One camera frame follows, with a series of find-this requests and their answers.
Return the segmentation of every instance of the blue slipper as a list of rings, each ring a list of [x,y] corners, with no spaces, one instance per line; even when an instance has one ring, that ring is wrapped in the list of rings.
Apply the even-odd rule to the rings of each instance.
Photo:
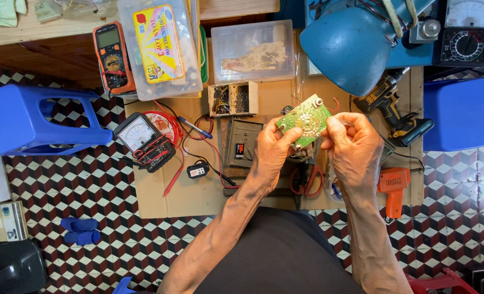
[[[67,217],[60,221],[60,225],[69,232],[82,233],[99,227],[99,222],[94,219],[81,220],[74,217]]]
[[[131,281],[131,277],[123,277],[120,282],[118,282],[118,285],[116,285],[115,290],[111,294],[131,294],[131,293],[136,293],[137,291],[128,289],[127,284]]]
[[[93,244],[98,240],[100,240],[100,232],[97,230],[82,233],[67,232],[64,235],[64,241],[68,243],[76,243],[79,246]]]

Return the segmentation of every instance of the printed circuit board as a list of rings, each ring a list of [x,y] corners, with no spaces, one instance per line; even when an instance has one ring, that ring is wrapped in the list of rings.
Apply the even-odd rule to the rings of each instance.
[[[320,136],[325,129],[325,120],[330,116],[324,101],[315,94],[282,117],[276,125],[283,133],[294,127],[302,128],[302,136],[293,144],[293,148],[300,151]]]

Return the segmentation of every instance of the wire spool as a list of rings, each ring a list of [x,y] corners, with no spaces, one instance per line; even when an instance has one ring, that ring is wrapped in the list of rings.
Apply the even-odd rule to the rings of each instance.
[[[171,142],[178,144],[178,142],[182,141],[180,126],[172,116],[157,110],[145,111],[144,114],[163,135],[166,135],[166,137],[171,140]]]

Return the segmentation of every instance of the pen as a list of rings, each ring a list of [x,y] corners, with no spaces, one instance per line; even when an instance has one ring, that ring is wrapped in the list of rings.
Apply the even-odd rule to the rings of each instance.
[[[179,116],[178,117],[179,120],[183,121],[184,124],[187,124],[189,125],[191,128],[195,129],[197,132],[199,132],[200,134],[202,134],[202,136],[208,138],[208,139],[212,139],[212,135],[204,130],[201,130],[199,127],[197,127],[196,125],[188,122],[185,118]]]

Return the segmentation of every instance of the blue plastic stool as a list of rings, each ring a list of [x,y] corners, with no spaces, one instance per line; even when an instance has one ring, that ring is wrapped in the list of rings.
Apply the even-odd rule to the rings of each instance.
[[[423,136],[423,150],[484,146],[484,78],[425,83],[423,113],[434,120],[434,128]]]
[[[89,128],[53,124],[50,116],[55,103],[49,98],[71,98],[82,102]],[[71,91],[48,87],[6,85],[0,88],[0,155],[69,155],[93,145],[108,144],[111,130],[104,130],[96,119],[90,91]],[[73,148],[54,148],[50,144],[80,144]]]

